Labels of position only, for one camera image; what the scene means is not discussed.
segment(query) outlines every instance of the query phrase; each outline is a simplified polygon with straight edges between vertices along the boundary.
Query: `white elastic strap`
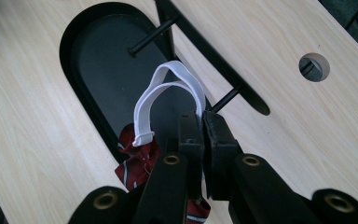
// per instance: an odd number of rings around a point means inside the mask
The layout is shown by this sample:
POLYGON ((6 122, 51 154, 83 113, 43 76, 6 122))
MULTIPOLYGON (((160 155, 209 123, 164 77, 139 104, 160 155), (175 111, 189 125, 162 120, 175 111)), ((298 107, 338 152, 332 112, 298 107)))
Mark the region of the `white elastic strap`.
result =
POLYGON ((134 110, 134 147, 142 146, 153 140, 154 133, 150 130, 150 108, 157 97, 171 86, 177 86, 190 92, 193 96, 197 110, 196 114, 201 119, 206 101, 202 86, 198 80, 185 68, 182 63, 172 61, 160 65, 152 77, 149 87, 138 100, 134 110), (171 70, 180 81, 163 83, 167 72, 171 70))

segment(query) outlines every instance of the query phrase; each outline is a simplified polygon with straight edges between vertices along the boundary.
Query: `red fabric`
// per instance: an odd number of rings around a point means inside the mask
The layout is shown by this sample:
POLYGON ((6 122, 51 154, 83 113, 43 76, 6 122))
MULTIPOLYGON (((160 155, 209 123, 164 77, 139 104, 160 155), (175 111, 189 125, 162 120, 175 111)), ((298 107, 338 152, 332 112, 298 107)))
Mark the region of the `red fabric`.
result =
MULTIPOLYGON (((142 185, 147 180, 160 154, 155 138, 151 143, 140 147, 132 146, 134 139, 135 131, 133 123, 131 123, 124 127, 118 138, 119 143, 123 146, 123 148, 119 148, 119 151, 131 156, 115 170, 118 178, 128 190, 142 185)), ((203 198, 200 201, 189 200, 187 202, 187 224, 203 223, 210 211, 211 206, 203 198)))

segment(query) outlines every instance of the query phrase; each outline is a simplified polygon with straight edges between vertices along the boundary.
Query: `wooden table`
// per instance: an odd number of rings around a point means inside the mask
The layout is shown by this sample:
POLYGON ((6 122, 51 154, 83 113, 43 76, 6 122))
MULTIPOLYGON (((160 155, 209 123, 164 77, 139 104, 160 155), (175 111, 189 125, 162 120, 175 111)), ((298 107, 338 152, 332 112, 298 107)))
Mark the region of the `wooden table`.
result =
MULTIPOLYGON (((64 223, 92 190, 122 187, 59 61, 70 20, 99 2, 0 0, 0 204, 9 223, 64 223)), ((154 1, 125 2, 158 24, 154 1)), ((358 200, 358 45, 318 1, 173 2, 269 106, 264 116, 237 96, 220 112, 242 149, 308 198, 334 188, 358 200), (301 76, 308 53, 328 61, 324 81, 301 76)), ((177 29, 174 41, 212 103, 231 89, 177 29)), ((213 203, 208 223, 227 223, 226 207, 213 203)))

